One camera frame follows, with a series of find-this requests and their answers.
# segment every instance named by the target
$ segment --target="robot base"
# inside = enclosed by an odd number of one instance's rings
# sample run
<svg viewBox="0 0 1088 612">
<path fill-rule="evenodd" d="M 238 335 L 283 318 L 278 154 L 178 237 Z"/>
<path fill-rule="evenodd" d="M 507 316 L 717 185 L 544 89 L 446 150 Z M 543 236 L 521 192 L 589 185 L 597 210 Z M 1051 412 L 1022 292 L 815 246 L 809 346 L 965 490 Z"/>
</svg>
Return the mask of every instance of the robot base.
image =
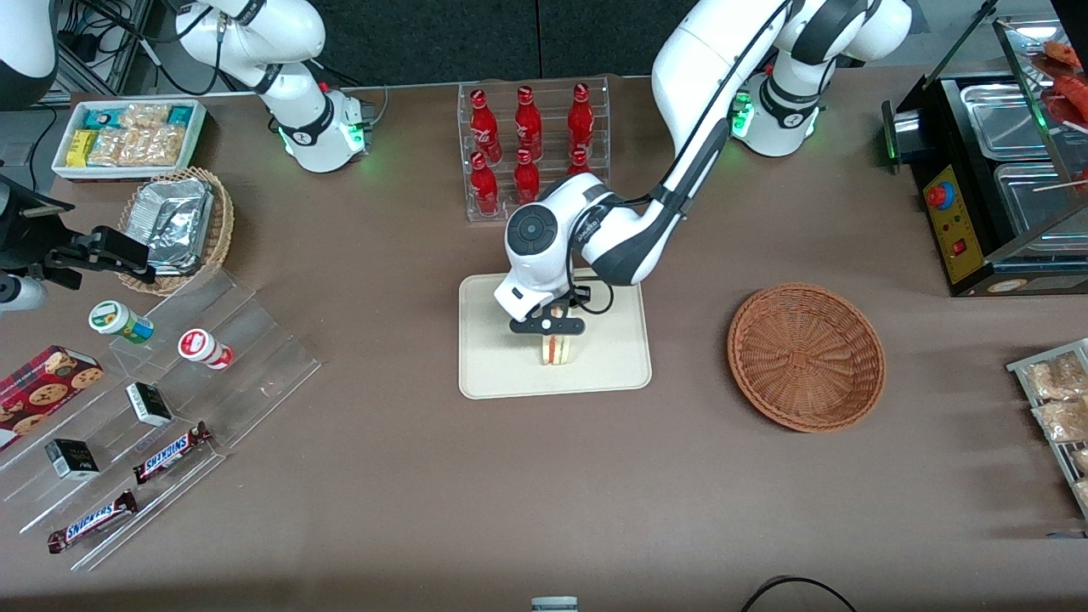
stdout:
<svg viewBox="0 0 1088 612">
<path fill-rule="evenodd" d="M 359 155 L 370 151 L 374 105 L 341 91 L 325 94 L 333 102 L 333 121 L 309 146 L 292 143 L 280 131 L 287 152 L 310 172 L 332 172 Z"/>
<path fill-rule="evenodd" d="M 786 157 L 801 148 L 801 144 L 808 136 L 808 127 L 816 120 L 816 112 L 808 117 L 802 113 L 788 115 L 786 121 L 792 123 L 792 118 L 796 118 L 796 123 L 791 127 L 782 127 L 778 119 L 767 112 L 763 102 L 759 101 L 759 87 L 766 81 L 765 75 L 752 77 L 749 88 L 752 94 L 752 115 L 749 118 L 747 130 L 738 139 L 747 145 L 753 151 L 766 157 Z"/>
<path fill-rule="evenodd" d="M 592 273 L 578 270 L 578 276 Z M 570 336 L 567 364 L 546 366 L 541 336 L 510 331 L 510 317 L 494 292 L 506 274 L 469 277 L 461 282 L 458 382 L 471 400 L 556 395 L 641 389 L 650 383 L 650 343 L 642 310 L 642 287 L 617 286 L 608 313 L 572 316 L 585 319 L 585 332 Z M 608 303 L 608 287 L 584 281 L 592 290 L 590 307 Z"/>
</svg>

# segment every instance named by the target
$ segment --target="red emergency stop button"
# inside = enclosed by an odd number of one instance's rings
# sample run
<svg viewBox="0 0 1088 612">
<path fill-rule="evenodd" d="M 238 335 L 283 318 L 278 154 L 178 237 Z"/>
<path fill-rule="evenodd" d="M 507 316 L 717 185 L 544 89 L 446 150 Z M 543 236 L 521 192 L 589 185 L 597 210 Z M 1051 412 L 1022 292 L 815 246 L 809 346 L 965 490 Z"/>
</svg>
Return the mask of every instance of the red emergency stop button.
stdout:
<svg viewBox="0 0 1088 612">
<path fill-rule="evenodd" d="M 955 187 L 948 181 L 934 185 L 926 189 L 926 204 L 937 210 L 948 210 L 955 200 Z"/>
</svg>

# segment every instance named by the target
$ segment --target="yellow control panel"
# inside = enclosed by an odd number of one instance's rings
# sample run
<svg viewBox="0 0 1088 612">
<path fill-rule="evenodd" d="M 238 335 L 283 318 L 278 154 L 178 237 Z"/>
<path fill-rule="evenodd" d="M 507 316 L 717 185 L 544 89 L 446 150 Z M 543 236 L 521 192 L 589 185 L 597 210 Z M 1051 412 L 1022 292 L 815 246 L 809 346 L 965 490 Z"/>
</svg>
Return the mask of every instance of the yellow control panel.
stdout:
<svg viewBox="0 0 1088 612">
<path fill-rule="evenodd" d="M 957 283 L 981 268 L 984 260 L 952 167 L 930 181 L 922 195 L 926 198 L 929 222 L 934 224 L 944 268 L 952 282 Z"/>
</svg>

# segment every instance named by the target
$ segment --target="cookie box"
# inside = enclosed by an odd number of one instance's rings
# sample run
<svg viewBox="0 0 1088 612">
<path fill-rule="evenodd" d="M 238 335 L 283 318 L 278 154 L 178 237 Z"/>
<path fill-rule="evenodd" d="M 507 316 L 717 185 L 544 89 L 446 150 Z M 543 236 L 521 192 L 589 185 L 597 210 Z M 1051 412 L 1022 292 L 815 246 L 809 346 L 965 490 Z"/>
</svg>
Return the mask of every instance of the cookie box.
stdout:
<svg viewBox="0 0 1088 612">
<path fill-rule="evenodd" d="M 29 433 L 103 374 L 94 358 L 50 346 L 0 380 L 0 450 Z"/>
<path fill-rule="evenodd" d="M 65 158 L 67 156 L 69 147 L 72 146 L 72 138 L 75 136 L 77 130 L 82 130 L 84 127 L 84 121 L 86 120 L 87 114 L 89 112 L 124 107 L 129 103 L 169 105 L 172 107 L 190 107 L 193 109 L 193 114 L 189 117 L 188 124 L 185 126 L 185 138 L 182 140 L 182 150 L 177 156 L 177 161 L 173 166 L 143 166 L 124 168 L 67 166 Z M 85 183 L 138 181 L 149 176 L 158 176 L 168 172 L 184 170 L 189 167 L 189 160 L 193 159 L 193 152 L 197 148 L 197 139 L 200 136 L 200 127 L 203 126 L 206 114 L 207 111 L 205 110 L 203 105 L 193 98 L 141 97 L 79 102 L 72 109 L 72 115 L 69 118 L 67 126 L 64 128 L 64 137 L 61 138 L 61 144 L 57 147 L 57 155 L 53 156 L 53 172 L 55 172 L 58 176 L 63 176 L 73 183 Z"/>
</svg>

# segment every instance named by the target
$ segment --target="empty wicker basket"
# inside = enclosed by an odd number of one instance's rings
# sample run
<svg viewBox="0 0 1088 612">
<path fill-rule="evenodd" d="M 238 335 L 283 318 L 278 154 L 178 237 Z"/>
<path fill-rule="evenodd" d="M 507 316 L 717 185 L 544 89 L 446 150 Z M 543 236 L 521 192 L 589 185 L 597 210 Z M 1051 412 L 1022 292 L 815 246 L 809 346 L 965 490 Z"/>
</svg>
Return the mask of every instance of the empty wicker basket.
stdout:
<svg viewBox="0 0 1088 612">
<path fill-rule="evenodd" d="M 185 170 L 156 176 L 150 182 L 181 181 L 183 179 L 200 179 L 210 184 L 215 191 L 211 219 L 208 222 L 208 235 L 205 238 L 203 252 L 200 255 L 200 270 L 205 270 L 211 266 L 222 266 L 226 259 L 226 253 L 231 248 L 231 232 L 234 231 L 234 204 L 231 201 L 231 194 L 226 193 L 223 183 L 214 174 L 202 168 L 186 168 Z M 124 211 L 121 213 L 121 222 L 118 223 L 118 229 L 122 232 L 128 225 L 128 216 L 133 211 L 135 200 L 136 194 L 134 193 L 133 197 L 128 198 L 128 206 L 125 206 Z M 171 295 L 193 278 L 191 276 L 159 277 L 152 284 L 146 284 L 125 274 L 118 274 L 118 277 L 121 278 L 121 282 L 128 289 L 161 296 Z"/>
<path fill-rule="evenodd" d="M 799 431 L 845 429 L 883 392 L 885 355 L 873 326 L 816 285 L 783 284 L 749 297 L 729 327 L 727 354 L 749 401 Z"/>
</svg>

